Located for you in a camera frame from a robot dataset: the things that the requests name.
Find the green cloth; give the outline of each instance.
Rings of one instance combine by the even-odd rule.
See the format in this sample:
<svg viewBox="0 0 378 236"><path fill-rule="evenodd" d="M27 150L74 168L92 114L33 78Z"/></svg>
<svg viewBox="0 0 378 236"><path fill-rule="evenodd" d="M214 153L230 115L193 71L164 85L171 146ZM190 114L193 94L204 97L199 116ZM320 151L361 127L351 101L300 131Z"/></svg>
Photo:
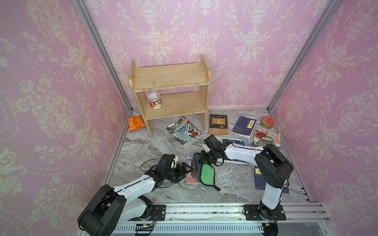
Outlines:
<svg viewBox="0 0 378 236"><path fill-rule="evenodd" d="M215 171L212 166L204 164L202 166L201 182L207 185L215 185L214 183Z"/></svg>
<svg viewBox="0 0 378 236"><path fill-rule="evenodd" d="M217 191L220 191L220 188L215 186L215 170L214 167L208 164L203 164L200 173L201 183L206 186L214 187Z"/></svg>
<svg viewBox="0 0 378 236"><path fill-rule="evenodd" d="M197 179L198 181L206 186L211 186L217 191L220 191L220 188L215 186L215 170L211 165L200 164L201 153L195 153L193 156L195 169L197 170Z"/></svg>

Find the gray marble surface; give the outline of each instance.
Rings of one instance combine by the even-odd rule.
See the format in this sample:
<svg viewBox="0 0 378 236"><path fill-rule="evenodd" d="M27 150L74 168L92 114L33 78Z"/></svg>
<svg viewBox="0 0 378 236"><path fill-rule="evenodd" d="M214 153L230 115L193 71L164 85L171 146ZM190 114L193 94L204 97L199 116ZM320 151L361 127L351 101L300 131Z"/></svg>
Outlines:
<svg viewBox="0 0 378 236"><path fill-rule="evenodd" d="M266 109L210 110L210 113L228 114L229 137L240 139L242 139L242 137L231 132L240 115L254 118L258 121L268 115ZM136 115L139 115L137 111L133 113L133 116ZM186 118L194 127L202 131L198 114L187 115ZM179 162L185 162L187 152L200 152L202 150L203 140L208 137L207 132L203 132L199 140L184 149L173 140L165 128L177 119L179 119L179 117L154 120L154 139L149 137L146 128L127 133L109 183L110 186L119 186L139 178L143 174L140 170L141 164L153 158L160 158L162 154L175 154L179 157ZM256 124L256 127L261 128L259 122ZM143 165L143 169L146 170L152 165L156 165L158 161L159 160L152 160L146 163ZM202 184L187 185L185 184L185 180L182 180L178 184L173 184L169 188L157 189L154 192L146 194L146 196L153 202L260 202L264 191L255 189L252 167L224 163L224 165L214 168L215 185L218 186L221 191ZM305 202L304 195L301 192L294 173L291 174L289 181L290 193L283 193L282 201ZM166 182L163 187L170 185L170 182Z"/></svg>

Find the black cable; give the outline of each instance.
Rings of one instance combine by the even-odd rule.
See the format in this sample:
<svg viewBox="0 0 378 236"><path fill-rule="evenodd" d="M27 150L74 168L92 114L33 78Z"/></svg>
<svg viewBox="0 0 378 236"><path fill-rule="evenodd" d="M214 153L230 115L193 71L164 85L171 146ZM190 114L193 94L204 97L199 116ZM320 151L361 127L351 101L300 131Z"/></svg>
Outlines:
<svg viewBox="0 0 378 236"><path fill-rule="evenodd" d="M143 172L147 171L147 170L142 170L142 166L143 166L144 164L146 164L147 162L151 161L151 160L148 160L148 161L144 162L144 163L141 165L141 167L140 167L141 171L143 171Z"/></svg>
<svg viewBox="0 0 378 236"><path fill-rule="evenodd" d="M282 171L283 175L285 176L286 180L287 180L287 187L290 186L290 183L289 183L289 178L286 176L285 172L281 169L281 167L277 164L278 168L280 168L280 170Z"/></svg>
<svg viewBox="0 0 378 236"><path fill-rule="evenodd" d="M247 210L246 208L243 208L243 209L242 209L242 214L245 215L245 216L247 215L247 214L245 213L246 210Z"/></svg>
<svg viewBox="0 0 378 236"><path fill-rule="evenodd" d="M222 164L220 164L220 165L214 164L214 165L215 165L216 167L220 167L220 166L223 165L224 162L225 162L225 160L222 158Z"/></svg>
<svg viewBox="0 0 378 236"><path fill-rule="evenodd" d="M165 187L158 187L158 188L168 188L171 187L173 183L170 184L170 186L165 186Z"/></svg>
<svg viewBox="0 0 378 236"><path fill-rule="evenodd" d="M155 218L154 218L152 224L150 224L150 226L153 225L153 227L152 227L152 229L150 230L150 233L147 234L147 236L149 236L149 235L152 233L152 231L155 229L155 225L156 225L156 223L157 223L157 218L158 218L158 217L157 217L157 215L156 215L156 213L155 213L154 211L153 211L152 213L155 214ZM138 232L140 232L140 231L147 231L147 230L144 230L144 228L141 228L141 229L135 230L136 234L139 234Z"/></svg>
<svg viewBox="0 0 378 236"><path fill-rule="evenodd" d="M142 179L142 180L140 180L139 182L141 182L141 181L143 181L143 180L146 180L146 179L149 179L149 178L151 178L151 176L149 176L148 178ZM126 187L120 189L119 191L117 191L117 192L115 192L115 193L112 193L111 195L107 196L107 197L104 198L104 199L101 199L101 201L99 201L98 203L96 203L96 204L94 204L93 206L91 206L90 208L88 208L88 209L85 211L85 213L80 217L79 222L77 223L77 224L79 225L79 229L82 230L82 231L85 231L85 229L81 228L81 226L80 226L80 222L81 222L81 220L83 219L83 217L85 216L85 214L87 214L87 213L88 213L93 207L97 206L97 204L99 204L99 203L102 202L102 201L105 201L106 199L110 198L111 196L115 195L116 193L119 193L119 192L121 192L122 190L127 189L128 187L131 187L131 186L133 186L134 184L137 184L137 183L139 183L139 182L133 183L133 184L131 184L131 185L129 185L129 186L126 186Z"/></svg>
<svg viewBox="0 0 378 236"><path fill-rule="evenodd" d="M151 169L153 169L155 166L157 166L157 165L153 165L153 166L151 166L148 170L142 170L142 166L143 166L145 163L147 163L147 162L149 162L149 161L151 161L151 160L148 160L148 161L144 162L144 163L141 165L140 170L143 171L143 172L145 172L145 171L151 170ZM176 161L175 161L175 159L173 159L173 167L174 167L175 165L176 165Z"/></svg>

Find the book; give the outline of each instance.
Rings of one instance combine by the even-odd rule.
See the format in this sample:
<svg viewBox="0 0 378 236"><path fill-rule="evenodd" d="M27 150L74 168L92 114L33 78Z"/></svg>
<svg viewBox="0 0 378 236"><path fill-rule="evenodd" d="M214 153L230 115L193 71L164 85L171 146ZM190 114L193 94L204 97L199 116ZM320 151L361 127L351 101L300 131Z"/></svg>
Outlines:
<svg viewBox="0 0 378 236"><path fill-rule="evenodd" d="M253 136L253 146L263 147L266 144L271 143L277 147L281 148L281 135L279 133L268 132L265 130L259 130L256 128L255 134Z"/></svg>
<svg viewBox="0 0 378 236"><path fill-rule="evenodd" d="M193 170L190 173L186 174L186 183L187 184L200 184L200 182L197 179L197 170L195 169L194 165L194 153L186 153L186 164L193 168Z"/></svg>
<svg viewBox="0 0 378 236"><path fill-rule="evenodd" d="M262 176L260 169L257 166L253 167L253 181L255 183L255 189L265 190L265 180ZM282 190L283 193L289 193L289 188L286 186Z"/></svg>
<svg viewBox="0 0 378 236"><path fill-rule="evenodd" d="M248 140L246 139L232 139L232 138L223 138L223 137L217 137L216 138L221 142L221 143L225 143L227 141L231 141L235 144L240 144L240 145L243 145L243 146L248 146ZM239 164L239 165L248 165L248 166L252 166L252 163L250 162L245 162L245 161L242 161L242 160L225 160L225 163L233 163L233 164Z"/></svg>
<svg viewBox="0 0 378 236"><path fill-rule="evenodd" d="M209 135L228 136L228 117L227 115L210 114Z"/></svg>
<svg viewBox="0 0 378 236"><path fill-rule="evenodd" d="M168 132L185 148L201 137L201 133L184 116L168 125Z"/></svg>
<svg viewBox="0 0 378 236"><path fill-rule="evenodd" d="M257 120L250 119L244 116L239 116L235 127L233 128L232 132L234 134L240 135L246 139L250 139L252 136L253 128L255 127Z"/></svg>

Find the floral wallpaper pattern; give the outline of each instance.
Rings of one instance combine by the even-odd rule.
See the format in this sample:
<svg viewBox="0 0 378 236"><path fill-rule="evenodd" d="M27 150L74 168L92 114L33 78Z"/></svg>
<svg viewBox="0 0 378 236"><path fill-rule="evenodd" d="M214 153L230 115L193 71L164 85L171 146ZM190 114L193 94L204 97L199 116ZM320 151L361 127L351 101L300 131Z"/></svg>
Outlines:
<svg viewBox="0 0 378 236"><path fill-rule="evenodd" d="M342 1L273 111L340 236L378 223L378 1Z"/></svg>
<svg viewBox="0 0 378 236"><path fill-rule="evenodd" d="M0 235L64 235L127 116L72 1L0 9Z"/></svg>
<svg viewBox="0 0 378 236"><path fill-rule="evenodd" d="M267 107L328 0L85 2L133 107L131 60L170 65L200 54L212 70L210 107Z"/></svg>

